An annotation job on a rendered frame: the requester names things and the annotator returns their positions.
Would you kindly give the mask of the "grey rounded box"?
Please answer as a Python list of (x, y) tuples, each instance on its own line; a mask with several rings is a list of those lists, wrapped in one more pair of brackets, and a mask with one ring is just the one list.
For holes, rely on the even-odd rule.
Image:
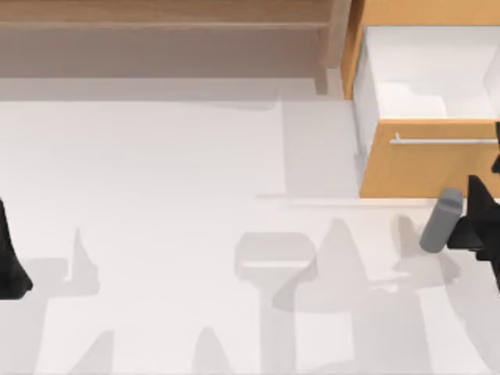
[(463, 212), (463, 193), (453, 187), (445, 188), (434, 204), (420, 236), (420, 247), (429, 253), (444, 249)]

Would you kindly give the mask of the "pale wooden drawer front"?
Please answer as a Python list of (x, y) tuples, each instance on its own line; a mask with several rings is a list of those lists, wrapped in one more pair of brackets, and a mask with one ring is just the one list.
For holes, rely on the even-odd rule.
[(362, 177), (362, 198), (436, 198), (444, 188), (467, 191), (477, 175), (500, 198), (500, 175), (491, 172), (495, 145), (390, 145), (403, 138), (496, 138), (493, 119), (378, 121)]

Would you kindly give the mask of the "pulled-out drawer with white inside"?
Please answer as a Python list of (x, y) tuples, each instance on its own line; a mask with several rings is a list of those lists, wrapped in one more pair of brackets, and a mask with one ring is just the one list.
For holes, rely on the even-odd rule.
[(379, 120), (500, 122), (500, 26), (371, 26), (353, 81), (359, 153)]

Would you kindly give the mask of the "wooden cupboard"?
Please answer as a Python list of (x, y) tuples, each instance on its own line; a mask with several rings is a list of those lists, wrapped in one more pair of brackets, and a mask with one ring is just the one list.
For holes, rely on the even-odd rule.
[(344, 98), (353, 98), (363, 31), (368, 26), (498, 26), (500, 0), (352, 0), (341, 57)]

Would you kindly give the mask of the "wooden open shelves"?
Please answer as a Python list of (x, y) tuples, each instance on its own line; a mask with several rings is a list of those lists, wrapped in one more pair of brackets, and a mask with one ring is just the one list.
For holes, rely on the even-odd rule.
[(352, 0), (0, 0), (0, 80), (303, 79), (324, 94)]

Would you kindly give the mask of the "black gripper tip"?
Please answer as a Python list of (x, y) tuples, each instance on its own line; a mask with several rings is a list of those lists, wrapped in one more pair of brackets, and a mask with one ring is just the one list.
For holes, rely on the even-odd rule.
[(0, 199), (0, 300), (19, 300), (33, 286), (33, 281), (16, 255), (4, 202)]

